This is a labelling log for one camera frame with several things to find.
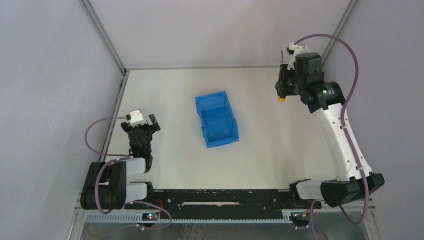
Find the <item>orange black screwdriver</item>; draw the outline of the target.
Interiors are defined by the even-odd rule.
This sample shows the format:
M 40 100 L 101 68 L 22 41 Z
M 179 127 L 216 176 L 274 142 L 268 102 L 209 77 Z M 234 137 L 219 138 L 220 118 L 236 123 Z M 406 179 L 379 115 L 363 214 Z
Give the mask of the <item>orange black screwdriver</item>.
M 283 87 L 283 73 L 284 73 L 284 53 L 283 50 L 280 51 L 281 61 L 279 66 L 278 80 L 275 84 L 275 89 L 277 92 L 277 97 L 280 102 L 284 102 L 286 97 L 283 96 L 282 87 Z

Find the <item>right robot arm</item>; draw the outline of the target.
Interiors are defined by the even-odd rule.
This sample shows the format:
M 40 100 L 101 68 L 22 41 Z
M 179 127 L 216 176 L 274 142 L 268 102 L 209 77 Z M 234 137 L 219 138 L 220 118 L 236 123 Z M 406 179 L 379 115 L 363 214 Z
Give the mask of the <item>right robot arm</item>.
M 324 201 L 330 207 L 364 199 L 385 184 L 363 157 L 348 118 L 342 117 L 346 100 L 338 83 L 324 80 L 322 58 L 316 52 L 293 54 L 281 64 L 275 89 L 280 101 L 299 96 L 318 122 L 328 144 L 335 170 L 332 180 L 298 180 L 290 184 L 295 198 Z

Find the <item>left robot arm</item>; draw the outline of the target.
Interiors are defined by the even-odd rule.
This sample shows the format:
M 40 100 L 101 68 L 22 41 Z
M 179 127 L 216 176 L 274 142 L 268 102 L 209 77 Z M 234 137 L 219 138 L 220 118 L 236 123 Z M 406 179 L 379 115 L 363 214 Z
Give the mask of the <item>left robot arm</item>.
M 136 189 L 137 197 L 147 196 L 148 184 L 127 183 L 127 178 L 150 171 L 153 163 L 154 133 L 161 127 L 154 114 L 145 119 L 139 110 L 121 116 L 120 127 L 127 134 L 129 150 L 126 154 L 111 154 L 109 161 L 94 161 L 89 165 L 80 195 L 84 210 L 98 210 L 106 215 L 121 209 L 127 200 L 127 191 Z

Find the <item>blue plastic bin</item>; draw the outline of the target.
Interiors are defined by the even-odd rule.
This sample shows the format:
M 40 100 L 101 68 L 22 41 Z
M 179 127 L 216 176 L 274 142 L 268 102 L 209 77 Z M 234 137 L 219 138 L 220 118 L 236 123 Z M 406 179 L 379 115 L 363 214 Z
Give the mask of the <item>blue plastic bin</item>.
M 197 96 L 195 106 L 208 149 L 239 141 L 238 124 L 225 91 Z

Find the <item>small electronics board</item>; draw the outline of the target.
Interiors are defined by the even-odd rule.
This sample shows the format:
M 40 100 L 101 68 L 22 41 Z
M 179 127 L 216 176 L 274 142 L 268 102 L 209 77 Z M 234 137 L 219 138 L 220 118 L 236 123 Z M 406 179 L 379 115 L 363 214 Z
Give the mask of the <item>small electronics board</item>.
M 160 213 L 158 212 L 146 212 L 142 215 L 143 221 L 157 221 L 160 218 Z

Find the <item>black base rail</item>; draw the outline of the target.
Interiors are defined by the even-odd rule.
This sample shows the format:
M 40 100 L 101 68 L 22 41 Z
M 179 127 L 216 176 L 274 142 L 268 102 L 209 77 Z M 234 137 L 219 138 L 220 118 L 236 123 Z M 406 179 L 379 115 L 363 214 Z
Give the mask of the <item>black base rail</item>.
M 162 207 L 176 217 L 275 217 L 278 212 L 307 211 L 311 200 L 287 189 L 156 189 L 145 204 L 128 204 L 126 210 Z

